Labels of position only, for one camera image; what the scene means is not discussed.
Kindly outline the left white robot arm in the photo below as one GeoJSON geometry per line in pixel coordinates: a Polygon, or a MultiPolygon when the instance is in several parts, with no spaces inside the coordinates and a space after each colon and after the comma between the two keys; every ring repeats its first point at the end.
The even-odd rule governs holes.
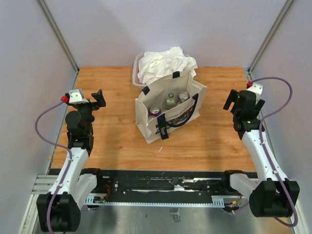
{"type": "Polygon", "coordinates": [[[91,192],[99,193],[104,188],[100,169],[94,168],[90,174],[82,173],[94,144],[93,111],[106,106],[102,90],[91,96],[93,102],[84,97],[81,89],[73,89],[57,104],[72,106],[74,110],[65,116],[68,144],[62,146],[67,152],[64,165],[49,191],[40,194],[36,202],[43,232],[75,232],[87,197],[91,192]]]}

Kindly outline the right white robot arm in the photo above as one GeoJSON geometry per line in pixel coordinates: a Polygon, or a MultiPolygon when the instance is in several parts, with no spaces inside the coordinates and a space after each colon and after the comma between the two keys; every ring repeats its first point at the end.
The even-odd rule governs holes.
{"type": "Polygon", "coordinates": [[[251,89],[231,90],[223,107],[233,114],[234,130],[253,159],[258,181],[239,170],[226,171],[227,179],[221,182],[221,190],[226,195],[238,191],[246,197],[256,217],[290,217],[300,188],[296,181],[288,179],[266,145],[265,128],[257,118],[265,103],[257,99],[259,95],[251,89]]]}

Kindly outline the cream canvas tote bag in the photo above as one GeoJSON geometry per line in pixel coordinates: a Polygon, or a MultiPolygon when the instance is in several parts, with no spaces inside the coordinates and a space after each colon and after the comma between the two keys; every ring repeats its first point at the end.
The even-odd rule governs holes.
{"type": "Polygon", "coordinates": [[[195,81],[190,71],[174,72],[145,86],[135,99],[135,124],[141,131],[146,142],[152,143],[161,138],[169,138],[169,133],[199,117],[199,109],[206,95],[207,86],[195,81]],[[165,98],[174,93],[176,99],[179,93],[187,92],[190,98],[167,110],[165,98]],[[149,120],[148,109],[157,105],[161,115],[149,120]]]}

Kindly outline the purple soda can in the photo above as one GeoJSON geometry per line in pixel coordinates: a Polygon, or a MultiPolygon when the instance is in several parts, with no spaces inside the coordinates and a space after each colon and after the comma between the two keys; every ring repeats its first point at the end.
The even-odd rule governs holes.
{"type": "Polygon", "coordinates": [[[161,115],[161,109],[157,105],[151,105],[148,109],[148,119],[152,120],[161,115]]]}
{"type": "Polygon", "coordinates": [[[190,96],[189,96],[189,94],[187,92],[179,93],[178,96],[177,96],[178,104],[181,104],[181,103],[187,101],[189,98],[190,98],[190,96]]]}

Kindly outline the green cap glass bottle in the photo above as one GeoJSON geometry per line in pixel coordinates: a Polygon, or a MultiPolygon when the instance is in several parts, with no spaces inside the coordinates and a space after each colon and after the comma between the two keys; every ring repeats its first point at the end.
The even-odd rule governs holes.
{"type": "Polygon", "coordinates": [[[165,106],[167,110],[170,110],[177,105],[177,99],[174,93],[169,93],[168,96],[165,98],[165,106]]]}

